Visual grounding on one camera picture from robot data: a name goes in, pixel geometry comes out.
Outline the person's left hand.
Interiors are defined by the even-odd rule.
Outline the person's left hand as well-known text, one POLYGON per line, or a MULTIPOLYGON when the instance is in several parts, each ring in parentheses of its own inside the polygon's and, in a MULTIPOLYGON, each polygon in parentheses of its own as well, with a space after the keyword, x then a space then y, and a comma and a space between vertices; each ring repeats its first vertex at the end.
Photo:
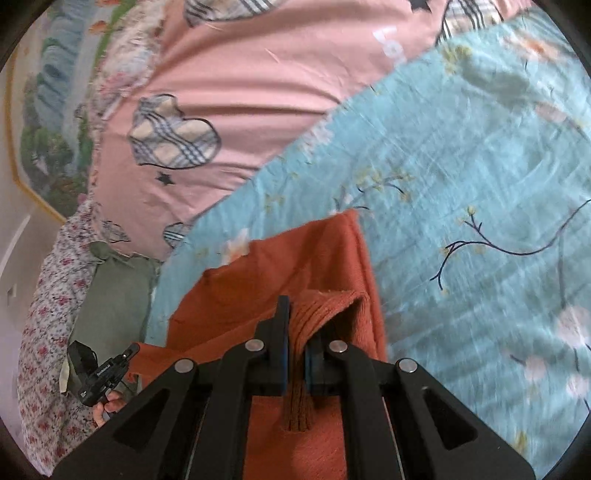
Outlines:
POLYGON ((106 395, 106 401, 97 403, 92 409, 92 416, 96 426, 102 427, 112 415, 118 413, 125 405, 126 402, 120 392, 116 390, 110 391, 106 395))

